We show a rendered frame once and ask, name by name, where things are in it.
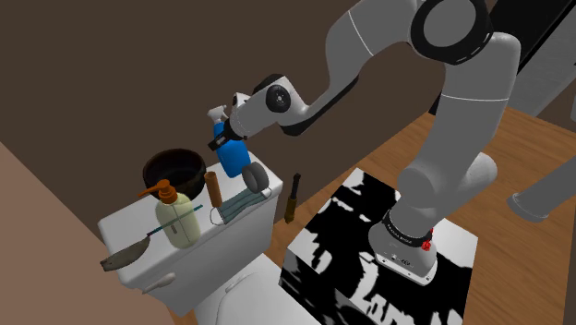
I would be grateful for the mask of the pale soap dispenser orange pump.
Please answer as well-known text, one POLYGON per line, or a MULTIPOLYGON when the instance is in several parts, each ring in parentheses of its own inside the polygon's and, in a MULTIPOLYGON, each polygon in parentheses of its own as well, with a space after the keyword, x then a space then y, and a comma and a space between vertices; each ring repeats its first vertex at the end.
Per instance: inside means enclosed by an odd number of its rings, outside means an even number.
POLYGON ((155 207, 156 218, 170 243, 177 248, 193 246, 201 235, 195 215, 195 207, 184 194, 176 191, 167 179, 160 180, 155 186, 139 193, 140 197, 156 193, 159 201, 155 207))

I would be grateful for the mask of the blue spray bottle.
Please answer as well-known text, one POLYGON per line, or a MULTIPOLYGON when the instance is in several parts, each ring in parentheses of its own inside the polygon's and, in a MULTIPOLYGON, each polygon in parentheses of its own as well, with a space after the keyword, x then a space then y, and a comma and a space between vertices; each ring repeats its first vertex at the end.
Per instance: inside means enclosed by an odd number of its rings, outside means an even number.
POLYGON ((242 173, 242 168, 251 163, 246 144, 242 140, 226 140, 223 130, 227 115, 224 113, 225 105, 208 110, 207 116, 212 120, 214 140, 209 144, 215 150, 224 172, 228 177, 234 178, 242 173))

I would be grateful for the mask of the grey pipe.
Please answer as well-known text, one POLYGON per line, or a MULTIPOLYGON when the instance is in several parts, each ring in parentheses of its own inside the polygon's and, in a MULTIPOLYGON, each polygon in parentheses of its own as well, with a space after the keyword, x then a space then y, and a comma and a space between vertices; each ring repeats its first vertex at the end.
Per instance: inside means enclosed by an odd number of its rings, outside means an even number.
POLYGON ((540 223, 576 195, 576 155, 531 186, 507 198, 510 209, 526 221, 540 223))

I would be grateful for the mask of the grey-blue face mask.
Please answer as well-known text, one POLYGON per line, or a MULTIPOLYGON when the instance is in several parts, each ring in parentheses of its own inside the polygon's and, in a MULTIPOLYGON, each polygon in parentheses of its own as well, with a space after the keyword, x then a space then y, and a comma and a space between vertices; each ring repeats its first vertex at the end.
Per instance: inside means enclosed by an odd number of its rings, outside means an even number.
POLYGON ((232 222, 238 215, 246 210, 255 210, 265 202, 272 194, 270 187, 262 191, 253 192, 248 188, 222 203, 220 207, 212 207, 209 212, 209 220, 212 225, 223 226, 232 222))

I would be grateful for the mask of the black white patterned robot stand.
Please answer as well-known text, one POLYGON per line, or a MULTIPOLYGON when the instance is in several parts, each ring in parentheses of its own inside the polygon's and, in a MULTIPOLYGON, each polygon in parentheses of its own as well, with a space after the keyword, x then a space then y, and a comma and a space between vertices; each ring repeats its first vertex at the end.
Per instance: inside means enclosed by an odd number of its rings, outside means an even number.
POLYGON ((280 286, 320 325, 462 325, 478 239, 441 221, 425 286, 378 264, 368 231, 399 197, 356 168, 288 246, 280 286))

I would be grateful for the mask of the dark brown bowl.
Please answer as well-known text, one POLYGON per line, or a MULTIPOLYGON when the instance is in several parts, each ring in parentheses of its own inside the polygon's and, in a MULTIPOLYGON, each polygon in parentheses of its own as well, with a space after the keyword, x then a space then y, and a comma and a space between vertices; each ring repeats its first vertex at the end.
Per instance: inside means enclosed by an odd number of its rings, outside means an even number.
POLYGON ((145 187, 167 179, 178 193, 195 199, 204 189, 207 172, 203 158, 188 149, 170 149, 152 156, 142 170, 145 187))

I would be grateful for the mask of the grey round roll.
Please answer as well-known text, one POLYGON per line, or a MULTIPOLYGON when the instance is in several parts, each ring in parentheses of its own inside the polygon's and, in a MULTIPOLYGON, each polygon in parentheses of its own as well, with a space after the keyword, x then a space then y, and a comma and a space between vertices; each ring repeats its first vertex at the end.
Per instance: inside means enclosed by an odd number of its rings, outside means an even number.
POLYGON ((266 170, 259 162, 252 162, 242 168, 242 176, 246 187, 252 193, 258 193, 270 185, 266 170))

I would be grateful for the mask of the white toilet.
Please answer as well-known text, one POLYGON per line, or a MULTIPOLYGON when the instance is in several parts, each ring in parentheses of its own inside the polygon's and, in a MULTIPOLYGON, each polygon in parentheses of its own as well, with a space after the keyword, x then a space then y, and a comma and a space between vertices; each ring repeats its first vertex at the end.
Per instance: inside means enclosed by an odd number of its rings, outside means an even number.
MULTIPOLYGON (((246 188, 241 176, 228 177, 220 164, 206 167, 216 173, 222 199, 246 188)), ((194 207, 203 205, 195 212, 199 240, 180 249, 161 230, 151 236, 138 260, 116 270, 120 282, 163 302, 179 317, 194 311, 198 325, 320 325, 280 287, 281 270, 265 254, 282 192, 282 180, 272 170, 266 173, 270 197, 223 226, 210 223, 213 206, 205 184, 191 200, 194 207)), ((158 201, 157 194, 146 194, 99 221, 111 255, 160 226, 155 214, 158 201)))

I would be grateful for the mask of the brown black handled tool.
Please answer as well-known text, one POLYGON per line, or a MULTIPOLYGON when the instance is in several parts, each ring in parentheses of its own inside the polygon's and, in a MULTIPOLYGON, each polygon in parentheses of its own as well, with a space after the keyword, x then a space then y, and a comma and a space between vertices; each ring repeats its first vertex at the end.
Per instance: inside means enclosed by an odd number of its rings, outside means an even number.
POLYGON ((291 192, 286 203, 285 214, 283 217, 286 223, 291 223, 294 220, 294 214, 297 205, 297 191, 299 188, 300 179, 301 175, 299 173, 296 173, 293 177, 291 192))

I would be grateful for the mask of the brown cylinder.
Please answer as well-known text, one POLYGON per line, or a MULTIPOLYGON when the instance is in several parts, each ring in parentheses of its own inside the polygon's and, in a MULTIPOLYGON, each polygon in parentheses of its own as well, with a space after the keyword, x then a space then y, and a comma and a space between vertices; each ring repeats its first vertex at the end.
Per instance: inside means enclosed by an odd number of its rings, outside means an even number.
POLYGON ((218 177, 215 172, 204 174, 205 184, 209 192, 210 203, 214 208, 220 208, 222 205, 222 193, 220 190, 218 177))

